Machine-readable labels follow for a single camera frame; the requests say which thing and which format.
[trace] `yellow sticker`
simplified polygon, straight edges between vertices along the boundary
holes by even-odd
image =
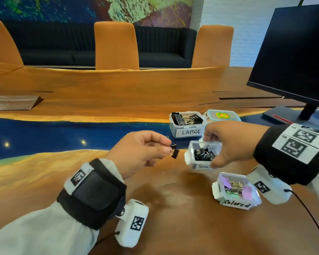
[[[230,118],[229,114],[226,114],[226,113],[216,113],[216,116],[218,118],[221,118],[221,119],[229,119]]]

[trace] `black screen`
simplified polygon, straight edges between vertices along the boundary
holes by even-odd
[[[275,9],[248,85],[319,106],[319,5]]]

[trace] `orange chair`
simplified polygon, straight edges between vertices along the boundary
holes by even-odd
[[[24,66],[13,38],[0,21],[0,63]]]
[[[96,70],[139,70],[135,27],[128,22],[94,24]]]
[[[227,67],[230,64],[234,28],[203,25],[197,34],[192,68]]]

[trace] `hand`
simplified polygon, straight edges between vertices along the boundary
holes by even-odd
[[[155,166],[172,151],[171,140],[153,131],[126,134],[105,156],[113,161],[123,179],[129,178],[144,166]]]
[[[220,121],[208,124],[204,141],[221,141],[220,154],[211,167],[221,168],[231,162],[253,158],[254,150],[269,127],[238,121]]]

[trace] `black wrist strap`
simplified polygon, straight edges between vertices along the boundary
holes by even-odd
[[[293,157],[283,152],[282,150],[286,150],[285,146],[282,146],[280,149],[272,146],[290,126],[291,125],[275,125],[269,128],[256,146],[254,158],[258,163],[263,165],[272,176],[281,179],[285,183],[289,185],[296,183],[307,185],[319,173],[319,151],[309,163],[303,163],[298,160],[299,157]]]
[[[57,201],[74,219],[98,230],[123,209],[127,187],[99,159],[89,164],[94,170],[77,186],[72,195],[63,189]]]

